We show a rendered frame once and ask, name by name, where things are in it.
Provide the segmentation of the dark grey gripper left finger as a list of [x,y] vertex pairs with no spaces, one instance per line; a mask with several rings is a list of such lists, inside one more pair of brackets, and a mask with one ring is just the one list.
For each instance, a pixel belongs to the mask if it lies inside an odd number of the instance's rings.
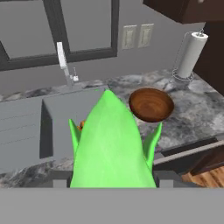
[[71,171],[52,171],[40,185],[49,188],[69,188],[73,173]]

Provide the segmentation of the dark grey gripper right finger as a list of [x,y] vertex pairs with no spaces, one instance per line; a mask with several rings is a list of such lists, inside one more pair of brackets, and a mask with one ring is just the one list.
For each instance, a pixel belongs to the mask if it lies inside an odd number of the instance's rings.
[[154,171],[153,177],[158,188],[187,187],[187,184],[174,171]]

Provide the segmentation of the grey sink basin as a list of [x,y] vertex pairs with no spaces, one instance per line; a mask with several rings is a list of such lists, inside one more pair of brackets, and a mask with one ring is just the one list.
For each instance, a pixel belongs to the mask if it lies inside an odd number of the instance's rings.
[[0,102],[0,174],[74,154],[69,120],[88,117],[106,86]]

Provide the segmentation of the brown wooden bowl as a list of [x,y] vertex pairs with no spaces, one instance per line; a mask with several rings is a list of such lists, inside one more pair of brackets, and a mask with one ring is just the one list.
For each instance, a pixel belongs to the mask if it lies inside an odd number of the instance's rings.
[[140,120],[147,123],[158,123],[171,115],[174,102],[165,91],[143,87],[130,95],[129,108]]

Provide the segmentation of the silver sink tap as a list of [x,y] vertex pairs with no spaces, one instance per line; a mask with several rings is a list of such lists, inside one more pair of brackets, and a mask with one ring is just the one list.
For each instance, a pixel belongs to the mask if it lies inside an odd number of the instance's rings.
[[61,42],[58,42],[56,46],[60,69],[64,71],[64,74],[66,76],[66,83],[71,88],[74,83],[79,80],[79,77],[77,73],[69,73],[67,58],[64,52],[63,44]]

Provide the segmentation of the dark brown drawer front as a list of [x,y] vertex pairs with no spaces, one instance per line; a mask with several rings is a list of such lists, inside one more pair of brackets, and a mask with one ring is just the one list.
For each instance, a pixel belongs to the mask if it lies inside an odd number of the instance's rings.
[[[156,153],[154,160],[159,158],[165,158],[172,154],[180,153],[182,151],[189,151],[191,149],[204,146],[207,144],[216,143],[221,141],[220,136],[213,136],[211,138],[202,139],[198,142],[183,144],[178,148],[164,150],[160,153]],[[202,172],[208,172],[212,169],[219,168],[224,165],[224,145],[213,148],[211,150],[205,150],[199,153],[192,154],[190,156],[178,158],[163,164],[153,165],[153,171],[173,171],[178,175],[184,175],[190,172],[193,176],[201,174]]]

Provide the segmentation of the dark framed window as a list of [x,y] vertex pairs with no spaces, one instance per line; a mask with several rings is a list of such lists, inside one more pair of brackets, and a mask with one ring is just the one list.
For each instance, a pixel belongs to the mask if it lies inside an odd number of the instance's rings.
[[56,53],[13,59],[6,52],[4,45],[0,40],[0,72],[32,67],[45,67],[56,64],[64,66],[67,62],[100,60],[117,56],[120,9],[119,0],[110,0],[110,47],[80,50],[76,52],[72,52],[69,45],[61,0],[41,0],[41,2],[44,5]]

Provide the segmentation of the white paper towel roll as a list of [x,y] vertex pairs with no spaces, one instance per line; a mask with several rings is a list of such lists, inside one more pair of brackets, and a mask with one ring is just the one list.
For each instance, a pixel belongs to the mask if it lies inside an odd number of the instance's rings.
[[181,79],[190,77],[207,40],[208,36],[205,33],[195,31],[190,34],[178,66],[178,77]]

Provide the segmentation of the dark brown tall cabinet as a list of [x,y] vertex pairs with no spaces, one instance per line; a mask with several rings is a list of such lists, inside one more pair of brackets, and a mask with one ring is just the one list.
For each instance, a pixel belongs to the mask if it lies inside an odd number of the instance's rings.
[[208,40],[193,71],[224,96],[224,21],[207,22]]

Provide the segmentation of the dark brown upper cupboard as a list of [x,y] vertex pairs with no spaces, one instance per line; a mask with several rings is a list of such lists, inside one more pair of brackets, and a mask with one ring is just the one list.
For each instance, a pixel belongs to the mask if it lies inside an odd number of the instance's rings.
[[224,0],[143,0],[143,4],[181,24],[224,21]]

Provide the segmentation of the beige wall outlet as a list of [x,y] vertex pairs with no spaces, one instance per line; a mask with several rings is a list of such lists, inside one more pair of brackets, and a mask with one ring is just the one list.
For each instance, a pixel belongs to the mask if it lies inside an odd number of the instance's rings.
[[135,25],[125,25],[122,34],[122,49],[131,49],[135,44],[137,27]]
[[146,47],[150,44],[154,24],[142,24],[139,33],[138,47]]

